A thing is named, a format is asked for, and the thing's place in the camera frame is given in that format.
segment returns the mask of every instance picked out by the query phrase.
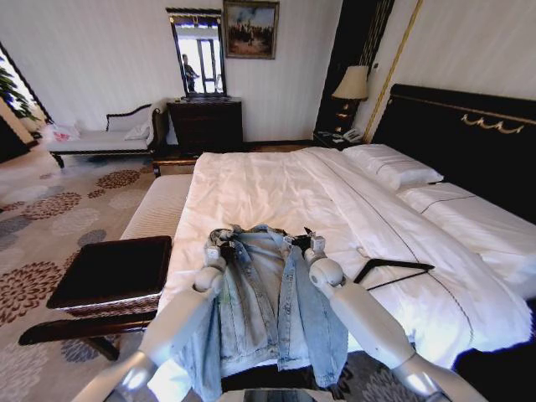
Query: lamp shade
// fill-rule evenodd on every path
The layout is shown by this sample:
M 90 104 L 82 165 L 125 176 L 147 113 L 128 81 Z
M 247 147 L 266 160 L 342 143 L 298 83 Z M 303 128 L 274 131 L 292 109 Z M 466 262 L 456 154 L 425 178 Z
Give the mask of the lamp shade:
M 350 65 L 332 96 L 341 99 L 365 99 L 368 71 L 369 67 L 366 65 Z

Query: black headboard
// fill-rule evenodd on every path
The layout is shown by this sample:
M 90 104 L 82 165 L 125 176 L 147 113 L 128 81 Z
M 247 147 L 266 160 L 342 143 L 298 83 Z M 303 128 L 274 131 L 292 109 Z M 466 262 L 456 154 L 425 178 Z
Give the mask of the black headboard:
M 536 100 L 395 84 L 373 142 L 536 223 Z

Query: picture frame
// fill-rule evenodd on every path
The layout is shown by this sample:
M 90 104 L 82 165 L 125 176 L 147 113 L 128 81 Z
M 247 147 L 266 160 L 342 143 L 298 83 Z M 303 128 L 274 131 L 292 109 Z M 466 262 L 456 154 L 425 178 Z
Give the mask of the picture frame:
M 275 59 L 279 2 L 224 1 L 225 57 Z

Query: telephone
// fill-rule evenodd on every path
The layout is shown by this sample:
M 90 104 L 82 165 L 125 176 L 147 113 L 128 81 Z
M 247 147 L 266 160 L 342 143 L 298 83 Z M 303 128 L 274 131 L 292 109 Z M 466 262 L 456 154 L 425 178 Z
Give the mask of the telephone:
M 363 133 L 359 132 L 359 130 L 357 128 L 353 128 L 351 130 L 346 131 L 343 134 L 343 138 L 346 141 L 355 144 L 357 142 L 361 142 L 361 139 L 363 138 Z

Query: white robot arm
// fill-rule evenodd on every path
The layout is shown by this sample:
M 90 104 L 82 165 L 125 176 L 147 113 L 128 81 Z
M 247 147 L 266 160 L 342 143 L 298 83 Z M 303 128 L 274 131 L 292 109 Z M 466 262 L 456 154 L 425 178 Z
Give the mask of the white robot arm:
M 324 245 L 324 238 L 312 237 L 311 248 L 305 252 L 309 277 L 366 353 L 393 370 L 406 387 L 429 400 L 485 401 L 457 374 L 419 356 L 400 324 L 366 289 L 344 276 L 341 266 L 324 254 Z M 197 274 L 193 288 L 179 292 L 156 316 L 139 349 L 98 374 L 74 402 L 121 400 L 114 389 L 128 392 L 141 388 L 170 358 L 172 342 L 178 348 L 186 344 L 223 283 L 225 261 L 219 248 L 208 248 L 206 256 L 206 266 Z
M 324 245 L 324 238 L 313 237 L 305 252 L 309 278 L 367 354 L 421 396 L 434 401 L 485 401 L 460 376 L 417 354 L 399 322 L 364 287 L 344 276 L 341 266 L 324 254 Z

